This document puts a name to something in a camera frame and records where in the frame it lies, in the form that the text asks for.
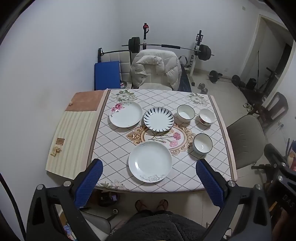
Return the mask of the sandal foot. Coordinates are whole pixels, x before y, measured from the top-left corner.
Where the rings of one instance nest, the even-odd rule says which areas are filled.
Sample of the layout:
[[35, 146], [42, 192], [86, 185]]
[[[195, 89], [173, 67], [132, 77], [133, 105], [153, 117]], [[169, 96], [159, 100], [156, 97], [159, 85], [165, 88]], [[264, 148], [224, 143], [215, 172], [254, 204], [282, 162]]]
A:
[[156, 211], [166, 211], [168, 209], [168, 206], [169, 206], [169, 203], [166, 199], [162, 199], [157, 208], [156, 208]]
[[137, 212], [140, 212], [143, 210], [147, 210], [147, 206], [141, 200], [137, 200], [135, 202], [135, 209], [137, 210]]

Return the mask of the white puffer jacket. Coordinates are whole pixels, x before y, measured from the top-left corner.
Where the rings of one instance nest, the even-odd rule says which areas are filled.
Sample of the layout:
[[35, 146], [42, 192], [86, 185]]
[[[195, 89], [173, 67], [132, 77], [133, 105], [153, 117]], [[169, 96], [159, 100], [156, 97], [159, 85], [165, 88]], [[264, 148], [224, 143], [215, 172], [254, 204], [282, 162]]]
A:
[[174, 52], [146, 49], [134, 57], [130, 75], [133, 88], [178, 90], [182, 67]]

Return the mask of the floral grid tablecloth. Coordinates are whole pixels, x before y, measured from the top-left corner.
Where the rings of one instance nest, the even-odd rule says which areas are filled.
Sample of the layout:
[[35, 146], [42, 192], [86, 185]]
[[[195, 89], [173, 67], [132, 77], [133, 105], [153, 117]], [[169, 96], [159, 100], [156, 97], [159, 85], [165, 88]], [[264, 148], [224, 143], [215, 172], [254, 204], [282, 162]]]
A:
[[[214, 123], [202, 125], [197, 118], [186, 123], [175, 117], [175, 123], [167, 133], [153, 133], [140, 121], [128, 128], [119, 128], [111, 123], [111, 109], [122, 101], [134, 101], [143, 111], [153, 107], [167, 108], [173, 115], [180, 105], [186, 104], [198, 113], [208, 109], [215, 114]], [[213, 149], [204, 156], [205, 160], [227, 180], [237, 180], [236, 164], [231, 142], [222, 114], [215, 98], [189, 92], [127, 89], [111, 90], [103, 108], [102, 119], [97, 129], [92, 156], [103, 162], [103, 173], [97, 182], [97, 188], [119, 192], [183, 192], [202, 190], [195, 172], [196, 161], [201, 155], [193, 149], [196, 134], [207, 134]], [[152, 177], [152, 183], [144, 183], [131, 173], [128, 158], [136, 145], [145, 141], [160, 143], [170, 150], [172, 169], [168, 176], [158, 181]]]

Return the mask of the black exercise machine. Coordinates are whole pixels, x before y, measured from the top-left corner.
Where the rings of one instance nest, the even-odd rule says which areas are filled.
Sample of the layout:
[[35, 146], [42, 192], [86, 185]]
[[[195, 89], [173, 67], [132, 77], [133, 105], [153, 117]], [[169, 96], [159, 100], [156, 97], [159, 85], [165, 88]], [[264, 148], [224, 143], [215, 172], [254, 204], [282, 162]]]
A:
[[280, 92], [276, 92], [274, 94], [266, 107], [263, 106], [263, 103], [271, 94], [269, 89], [271, 88], [272, 84], [278, 80], [275, 71], [272, 71], [268, 67], [266, 69], [270, 72], [270, 75], [259, 89], [251, 90], [246, 87], [239, 88], [246, 97], [247, 102], [253, 107], [253, 110], [251, 110], [248, 114], [257, 115], [257, 119], [259, 120], [259, 123], [261, 124], [261, 127], [264, 131], [277, 121], [280, 121], [280, 119], [288, 112], [288, 101], [286, 97]]

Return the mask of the white bowl with red flowers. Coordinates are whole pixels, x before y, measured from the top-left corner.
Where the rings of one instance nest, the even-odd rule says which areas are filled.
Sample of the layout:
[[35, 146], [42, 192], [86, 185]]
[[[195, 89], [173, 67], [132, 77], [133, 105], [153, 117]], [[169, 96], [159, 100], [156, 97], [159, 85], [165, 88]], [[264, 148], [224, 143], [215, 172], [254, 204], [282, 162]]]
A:
[[210, 126], [215, 122], [215, 114], [212, 113], [210, 110], [204, 108], [201, 109], [199, 112], [199, 122], [204, 126]]

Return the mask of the white weight rack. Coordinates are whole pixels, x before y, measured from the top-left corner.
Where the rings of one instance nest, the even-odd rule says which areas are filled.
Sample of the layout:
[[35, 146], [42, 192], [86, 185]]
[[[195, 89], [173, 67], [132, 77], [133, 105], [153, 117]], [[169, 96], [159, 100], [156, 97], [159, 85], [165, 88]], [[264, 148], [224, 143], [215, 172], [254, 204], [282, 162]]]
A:
[[187, 76], [190, 80], [191, 86], [195, 86], [195, 82], [193, 80], [193, 72], [195, 69], [196, 60], [197, 60], [197, 56], [198, 56], [198, 50], [199, 50], [200, 44], [202, 42], [202, 39], [203, 39], [202, 30], [199, 30], [199, 32], [196, 35], [195, 45], [194, 45], [193, 52], [191, 54], [189, 66], [187, 67]]

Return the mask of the right sandal foot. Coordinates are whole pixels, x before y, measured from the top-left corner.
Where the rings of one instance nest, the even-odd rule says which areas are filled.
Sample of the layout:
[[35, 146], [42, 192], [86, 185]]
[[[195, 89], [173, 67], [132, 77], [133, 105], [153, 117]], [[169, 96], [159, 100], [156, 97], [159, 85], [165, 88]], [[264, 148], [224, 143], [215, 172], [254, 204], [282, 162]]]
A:
[[169, 203], [166, 199], [162, 199], [157, 208], [156, 208], [156, 211], [166, 211], [168, 209], [168, 206], [169, 206]]

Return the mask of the white bowl with dark rim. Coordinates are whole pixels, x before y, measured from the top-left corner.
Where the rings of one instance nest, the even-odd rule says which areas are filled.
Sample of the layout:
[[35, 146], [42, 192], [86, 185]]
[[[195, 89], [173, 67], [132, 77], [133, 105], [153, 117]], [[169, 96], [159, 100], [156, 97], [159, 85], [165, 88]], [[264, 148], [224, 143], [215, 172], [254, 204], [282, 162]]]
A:
[[178, 106], [177, 114], [178, 114], [179, 119], [185, 123], [193, 120], [196, 115], [194, 109], [191, 106], [186, 105], [186, 104]]

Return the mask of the white plate with pink roses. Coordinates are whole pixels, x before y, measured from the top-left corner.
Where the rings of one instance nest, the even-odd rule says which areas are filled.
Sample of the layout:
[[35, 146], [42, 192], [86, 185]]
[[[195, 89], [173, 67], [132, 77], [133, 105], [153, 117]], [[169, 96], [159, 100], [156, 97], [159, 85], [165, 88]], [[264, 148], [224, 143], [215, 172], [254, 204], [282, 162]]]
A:
[[142, 119], [142, 107], [134, 101], [123, 101], [111, 108], [111, 123], [118, 128], [129, 128]]

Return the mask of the blue striped white plate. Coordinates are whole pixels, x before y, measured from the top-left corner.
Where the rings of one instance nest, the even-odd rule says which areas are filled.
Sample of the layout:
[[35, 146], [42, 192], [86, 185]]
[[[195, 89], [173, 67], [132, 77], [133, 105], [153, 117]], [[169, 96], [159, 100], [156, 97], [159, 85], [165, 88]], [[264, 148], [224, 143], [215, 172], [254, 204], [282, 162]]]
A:
[[145, 126], [153, 132], [167, 132], [174, 123], [174, 115], [164, 107], [152, 107], [143, 116]]

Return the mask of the barbell on floor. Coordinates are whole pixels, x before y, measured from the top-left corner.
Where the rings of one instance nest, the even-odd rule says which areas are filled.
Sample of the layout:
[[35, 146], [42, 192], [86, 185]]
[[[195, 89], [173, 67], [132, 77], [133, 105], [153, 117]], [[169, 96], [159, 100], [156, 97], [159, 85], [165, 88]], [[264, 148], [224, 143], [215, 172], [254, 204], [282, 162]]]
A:
[[225, 79], [225, 80], [230, 80], [235, 86], [238, 86], [241, 82], [241, 79], [238, 75], [233, 75], [230, 78], [230, 77], [223, 76], [223, 74], [218, 73], [215, 70], [210, 71], [208, 77], [212, 83], [216, 83], [219, 79]]

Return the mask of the beige padded chair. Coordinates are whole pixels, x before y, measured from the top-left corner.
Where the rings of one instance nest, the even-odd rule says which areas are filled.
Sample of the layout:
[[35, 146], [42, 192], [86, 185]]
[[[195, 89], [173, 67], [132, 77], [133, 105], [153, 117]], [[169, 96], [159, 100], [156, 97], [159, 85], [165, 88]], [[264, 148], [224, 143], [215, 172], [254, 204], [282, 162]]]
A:
[[97, 62], [119, 62], [120, 87], [124, 89], [132, 88], [132, 78], [130, 75], [131, 52], [128, 50], [116, 50], [104, 52], [98, 49]]

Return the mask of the striped beige and brown cloth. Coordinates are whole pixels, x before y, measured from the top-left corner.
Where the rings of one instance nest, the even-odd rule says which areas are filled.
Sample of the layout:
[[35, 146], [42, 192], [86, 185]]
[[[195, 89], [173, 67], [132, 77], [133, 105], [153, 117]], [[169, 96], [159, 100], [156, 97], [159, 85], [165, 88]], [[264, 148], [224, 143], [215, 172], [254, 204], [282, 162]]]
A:
[[109, 94], [106, 89], [78, 92], [72, 97], [54, 134], [46, 171], [72, 180], [85, 171]]

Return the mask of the grey side chair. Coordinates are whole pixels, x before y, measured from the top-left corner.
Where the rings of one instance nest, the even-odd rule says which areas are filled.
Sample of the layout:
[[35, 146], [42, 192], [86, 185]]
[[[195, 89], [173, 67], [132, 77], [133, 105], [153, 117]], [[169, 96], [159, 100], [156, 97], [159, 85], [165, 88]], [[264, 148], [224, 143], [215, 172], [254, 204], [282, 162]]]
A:
[[236, 168], [255, 164], [263, 155], [265, 136], [258, 119], [245, 115], [227, 127]]

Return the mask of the small dumbbell on floor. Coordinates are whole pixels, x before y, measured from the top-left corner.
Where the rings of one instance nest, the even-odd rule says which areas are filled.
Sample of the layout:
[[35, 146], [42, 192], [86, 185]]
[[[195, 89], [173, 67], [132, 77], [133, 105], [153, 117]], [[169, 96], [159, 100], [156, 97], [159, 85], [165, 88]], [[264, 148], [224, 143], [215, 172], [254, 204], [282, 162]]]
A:
[[207, 94], [208, 93], [208, 89], [206, 88], [204, 83], [200, 83], [198, 85], [198, 89], [201, 91], [201, 94]]

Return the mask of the person's dark fleece torso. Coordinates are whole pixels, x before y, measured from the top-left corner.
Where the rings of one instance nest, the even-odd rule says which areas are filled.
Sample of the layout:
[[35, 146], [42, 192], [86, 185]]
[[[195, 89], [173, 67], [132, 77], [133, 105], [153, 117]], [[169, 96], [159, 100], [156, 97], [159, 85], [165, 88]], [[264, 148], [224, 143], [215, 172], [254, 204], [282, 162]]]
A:
[[206, 228], [170, 211], [142, 210], [107, 240], [200, 240]]

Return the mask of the blue folded mat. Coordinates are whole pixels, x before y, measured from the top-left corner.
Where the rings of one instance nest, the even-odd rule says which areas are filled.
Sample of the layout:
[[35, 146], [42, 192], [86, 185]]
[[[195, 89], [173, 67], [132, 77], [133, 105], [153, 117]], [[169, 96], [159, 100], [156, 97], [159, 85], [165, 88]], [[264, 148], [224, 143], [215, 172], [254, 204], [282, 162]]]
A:
[[119, 61], [100, 62], [94, 65], [94, 90], [120, 88]]

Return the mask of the pale blue white bowl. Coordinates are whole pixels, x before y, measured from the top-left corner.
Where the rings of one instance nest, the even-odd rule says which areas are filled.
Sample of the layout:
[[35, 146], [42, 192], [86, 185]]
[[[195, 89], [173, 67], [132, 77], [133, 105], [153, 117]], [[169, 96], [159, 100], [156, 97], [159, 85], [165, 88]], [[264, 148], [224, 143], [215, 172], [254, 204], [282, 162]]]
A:
[[198, 154], [207, 154], [213, 148], [211, 138], [204, 133], [197, 134], [193, 139], [193, 149]]

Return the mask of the barbell on rack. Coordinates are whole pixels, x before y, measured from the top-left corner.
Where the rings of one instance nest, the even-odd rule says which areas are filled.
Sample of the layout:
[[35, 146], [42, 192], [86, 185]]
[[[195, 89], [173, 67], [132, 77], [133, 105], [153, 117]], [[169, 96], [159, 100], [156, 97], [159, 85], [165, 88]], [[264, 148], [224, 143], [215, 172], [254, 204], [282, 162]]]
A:
[[128, 40], [128, 44], [122, 45], [122, 47], [128, 47], [128, 50], [131, 51], [132, 53], [138, 53], [140, 51], [140, 47], [146, 47], [146, 46], [193, 51], [194, 55], [196, 55], [200, 60], [203, 60], [203, 61], [207, 61], [212, 56], [214, 56], [214, 54], [212, 54], [211, 49], [207, 45], [200, 45], [198, 49], [190, 49], [190, 48], [180, 47], [176, 45], [168, 45], [168, 44], [141, 44], [139, 37], [132, 37]]

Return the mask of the large white plate grey pattern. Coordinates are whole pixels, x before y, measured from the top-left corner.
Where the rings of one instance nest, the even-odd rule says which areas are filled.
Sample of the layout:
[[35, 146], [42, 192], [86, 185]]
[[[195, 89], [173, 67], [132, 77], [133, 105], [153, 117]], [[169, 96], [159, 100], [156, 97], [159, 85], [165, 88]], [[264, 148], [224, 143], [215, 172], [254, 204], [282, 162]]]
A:
[[145, 183], [156, 183], [165, 179], [172, 165], [169, 149], [154, 141], [140, 143], [128, 158], [128, 167], [133, 176]]

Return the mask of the left sandal foot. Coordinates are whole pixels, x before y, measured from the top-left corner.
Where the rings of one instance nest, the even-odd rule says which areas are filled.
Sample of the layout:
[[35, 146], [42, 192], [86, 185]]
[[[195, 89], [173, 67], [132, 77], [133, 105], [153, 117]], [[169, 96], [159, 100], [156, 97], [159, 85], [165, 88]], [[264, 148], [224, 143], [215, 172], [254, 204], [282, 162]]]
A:
[[137, 212], [140, 212], [143, 210], [147, 210], [147, 206], [141, 200], [137, 200], [135, 202], [135, 209], [137, 210]]

